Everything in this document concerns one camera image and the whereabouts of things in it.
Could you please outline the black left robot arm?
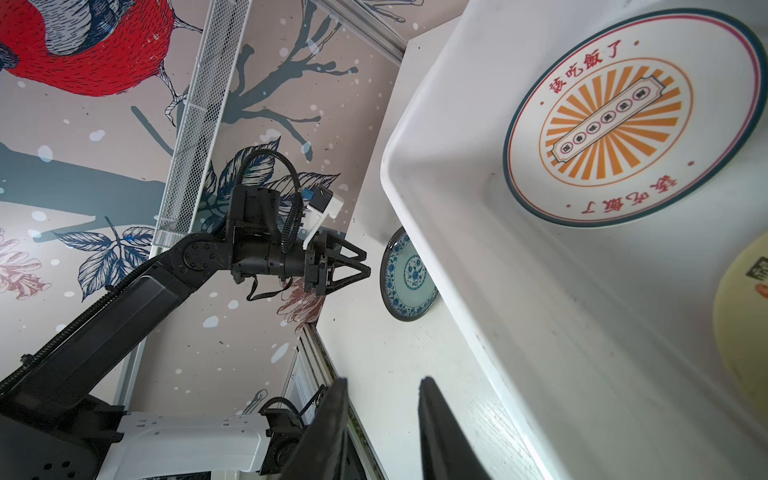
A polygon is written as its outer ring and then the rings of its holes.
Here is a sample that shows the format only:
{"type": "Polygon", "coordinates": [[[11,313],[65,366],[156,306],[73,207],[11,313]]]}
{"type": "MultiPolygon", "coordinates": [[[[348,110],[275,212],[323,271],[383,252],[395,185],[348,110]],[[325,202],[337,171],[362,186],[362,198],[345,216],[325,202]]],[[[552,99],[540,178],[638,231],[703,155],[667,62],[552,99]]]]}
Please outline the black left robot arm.
{"type": "Polygon", "coordinates": [[[1,475],[5,479],[94,479],[123,436],[124,409],[92,395],[94,386],[177,307],[220,271],[236,283],[274,276],[325,296],[369,277],[364,250],[317,232],[307,208],[327,213],[333,194],[302,187],[296,171],[290,209],[277,190],[244,179],[270,149],[250,152],[236,169],[227,215],[135,267],[1,383],[1,475]]]}

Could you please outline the cream yellow plate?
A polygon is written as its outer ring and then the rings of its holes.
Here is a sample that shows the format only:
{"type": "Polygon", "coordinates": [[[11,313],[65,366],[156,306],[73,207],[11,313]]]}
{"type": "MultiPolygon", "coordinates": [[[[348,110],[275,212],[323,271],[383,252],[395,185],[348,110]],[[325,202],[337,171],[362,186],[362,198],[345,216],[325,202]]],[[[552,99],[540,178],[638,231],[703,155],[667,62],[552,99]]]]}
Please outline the cream yellow plate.
{"type": "Polygon", "coordinates": [[[713,331],[726,369],[758,416],[767,419],[767,236],[731,263],[713,305],[713,331]]]}

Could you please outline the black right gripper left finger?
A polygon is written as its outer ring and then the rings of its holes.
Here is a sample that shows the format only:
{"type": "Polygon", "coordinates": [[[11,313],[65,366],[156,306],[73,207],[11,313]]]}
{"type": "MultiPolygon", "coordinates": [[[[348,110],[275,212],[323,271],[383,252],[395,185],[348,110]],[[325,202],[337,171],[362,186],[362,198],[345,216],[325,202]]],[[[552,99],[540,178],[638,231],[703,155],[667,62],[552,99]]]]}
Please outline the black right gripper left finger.
{"type": "Polygon", "coordinates": [[[345,473],[349,398],[347,380],[337,378],[280,474],[281,480],[334,480],[345,473]]]}

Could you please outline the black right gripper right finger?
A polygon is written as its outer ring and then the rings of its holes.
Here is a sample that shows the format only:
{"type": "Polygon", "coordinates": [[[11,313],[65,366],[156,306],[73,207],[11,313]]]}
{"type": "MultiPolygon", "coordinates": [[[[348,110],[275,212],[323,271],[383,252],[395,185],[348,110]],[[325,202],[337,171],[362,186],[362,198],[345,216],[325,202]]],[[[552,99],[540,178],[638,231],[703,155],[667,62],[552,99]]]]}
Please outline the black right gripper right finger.
{"type": "Polygon", "coordinates": [[[421,380],[418,418],[424,479],[491,479],[432,377],[421,380]]]}

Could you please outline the white plate orange sunburst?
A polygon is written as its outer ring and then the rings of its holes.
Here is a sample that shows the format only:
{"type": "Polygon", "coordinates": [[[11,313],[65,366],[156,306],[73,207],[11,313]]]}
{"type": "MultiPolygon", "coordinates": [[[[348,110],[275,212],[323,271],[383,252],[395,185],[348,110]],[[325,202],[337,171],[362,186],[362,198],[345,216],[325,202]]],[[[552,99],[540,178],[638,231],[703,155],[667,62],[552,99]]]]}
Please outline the white plate orange sunburst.
{"type": "Polygon", "coordinates": [[[571,48],[528,89],[505,138],[506,183],[555,225],[636,221],[723,170],[766,104],[755,28],[703,8],[638,15],[571,48]]]}

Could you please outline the green blue floral plate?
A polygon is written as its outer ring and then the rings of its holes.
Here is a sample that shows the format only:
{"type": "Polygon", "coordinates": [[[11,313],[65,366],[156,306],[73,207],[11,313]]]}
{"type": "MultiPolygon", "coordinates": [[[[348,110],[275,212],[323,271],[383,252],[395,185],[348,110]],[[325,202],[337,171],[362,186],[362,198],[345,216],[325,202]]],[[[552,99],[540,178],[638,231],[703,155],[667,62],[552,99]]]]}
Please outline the green blue floral plate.
{"type": "Polygon", "coordinates": [[[385,247],[379,289],[387,311],[402,322],[412,322],[424,316],[439,296],[434,281],[403,227],[392,235],[385,247]]]}

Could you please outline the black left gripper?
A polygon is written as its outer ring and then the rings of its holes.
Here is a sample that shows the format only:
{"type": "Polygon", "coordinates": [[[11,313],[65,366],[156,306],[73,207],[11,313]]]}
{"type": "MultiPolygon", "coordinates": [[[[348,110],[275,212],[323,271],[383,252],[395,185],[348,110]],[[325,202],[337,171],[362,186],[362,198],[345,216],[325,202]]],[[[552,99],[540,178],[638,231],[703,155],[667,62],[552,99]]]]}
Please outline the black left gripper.
{"type": "Polygon", "coordinates": [[[370,277],[371,269],[364,264],[345,266],[341,269],[351,269],[353,273],[345,277],[337,277],[338,267],[332,267],[329,251],[341,254],[355,261],[365,261],[367,252],[354,245],[338,232],[323,230],[309,242],[305,255],[304,291],[325,296],[335,293],[356,282],[370,277]]]}

